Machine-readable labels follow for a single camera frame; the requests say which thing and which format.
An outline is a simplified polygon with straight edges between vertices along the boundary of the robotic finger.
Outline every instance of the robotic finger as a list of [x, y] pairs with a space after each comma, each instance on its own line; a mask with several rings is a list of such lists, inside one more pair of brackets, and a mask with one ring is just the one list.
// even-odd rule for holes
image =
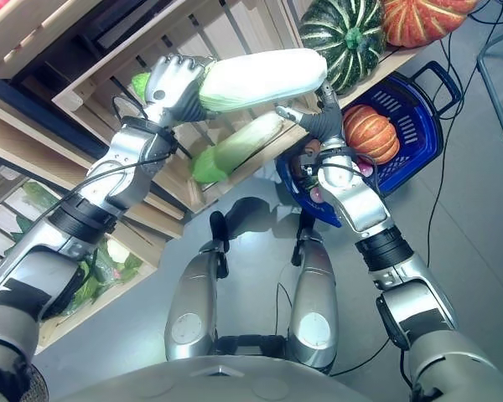
[[318, 114], [303, 113], [289, 106], [276, 106], [276, 113], [290, 121], [294, 121], [309, 131], [312, 137], [321, 142], [330, 138], [345, 138], [343, 133], [343, 119], [337, 96], [326, 80], [317, 91], [322, 111]]

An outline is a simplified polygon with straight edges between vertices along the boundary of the black rubber joint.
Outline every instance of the black rubber joint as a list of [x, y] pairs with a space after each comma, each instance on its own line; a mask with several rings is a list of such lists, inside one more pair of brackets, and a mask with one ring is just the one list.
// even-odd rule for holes
[[412, 248], [396, 226], [359, 241], [355, 246], [363, 255], [369, 271], [385, 270], [413, 255]]
[[113, 231], [117, 218], [76, 194], [64, 201], [49, 221], [68, 235], [95, 244]]

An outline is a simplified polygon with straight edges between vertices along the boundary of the robot leg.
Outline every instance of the robot leg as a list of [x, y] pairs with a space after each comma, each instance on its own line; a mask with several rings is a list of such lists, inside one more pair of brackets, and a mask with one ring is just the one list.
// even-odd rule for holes
[[305, 224], [305, 220], [300, 219], [299, 250], [293, 256], [293, 263], [301, 262], [302, 271], [294, 295], [288, 348], [299, 363], [328, 372], [339, 339], [335, 277], [322, 238], [312, 229], [313, 221]]
[[179, 280], [164, 331], [166, 359], [204, 356], [216, 339], [216, 280], [228, 275], [229, 250], [224, 216], [210, 216], [213, 240], [203, 246]]

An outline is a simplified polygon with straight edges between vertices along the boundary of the wooden crate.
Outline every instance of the wooden crate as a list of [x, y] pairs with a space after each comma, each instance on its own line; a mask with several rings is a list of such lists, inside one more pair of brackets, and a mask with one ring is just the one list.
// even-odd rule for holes
[[10, 0], [0, 9], [0, 78], [12, 78], [101, 0]]
[[[160, 56], [170, 53], [214, 55], [226, 59], [301, 46], [297, 21], [310, 3], [311, 0], [175, 0], [60, 92], [53, 101], [95, 137], [109, 143], [119, 129], [119, 122], [110, 109], [111, 96], [122, 93], [115, 80], [130, 88], [129, 83], [136, 73], [149, 71]], [[389, 49], [374, 74], [343, 96], [340, 103], [344, 105], [354, 100], [419, 50]], [[303, 103], [313, 110], [316, 103], [314, 95], [306, 96]], [[184, 124], [176, 129], [177, 137], [193, 155], [197, 155], [208, 145], [228, 137], [271, 108], [263, 106], [225, 114], [216, 121]], [[178, 152], [154, 182], [197, 212], [304, 135], [299, 127], [286, 124], [277, 138], [244, 162], [227, 180], [204, 187], [191, 177], [189, 161]]]
[[[28, 178], [18, 174], [17, 177], [7, 180], [3, 176], [6, 170], [8, 168], [0, 167], [0, 260], [4, 257], [6, 250], [14, 245], [14, 238], [10, 234], [21, 232], [16, 220], [17, 217], [21, 216], [33, 221], [41, 214], [40, 207], [36, 208], [31, 199], [25, 199], [26, 193], [23, 188], [19, 187], [26, 183]], [[60, 197], [51, 189], [42, 184], [39, 185], [56, 198]], [[118, 223], [116, 230], [106, 237], [121, 244], [143, 262], [138, 268], [137, 274], [130, 281], [112, 286], [94, 302], [87, 302], [73, 314], [55, 317], [43, 322], [39, 332], [37, 353], [157, 270], [158, 260], [165, 246], [164, 239], [138, 227], [123, 223]]]

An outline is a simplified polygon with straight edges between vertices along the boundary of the green pumpkin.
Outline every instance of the green pumpkin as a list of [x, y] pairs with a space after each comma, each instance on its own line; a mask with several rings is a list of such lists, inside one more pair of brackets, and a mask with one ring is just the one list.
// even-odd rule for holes
[[386, 47], [381, 0], [314, 0], [298, 29], [303, 46], [328, 64], [328, 81], [344, 94], [378, 65]]

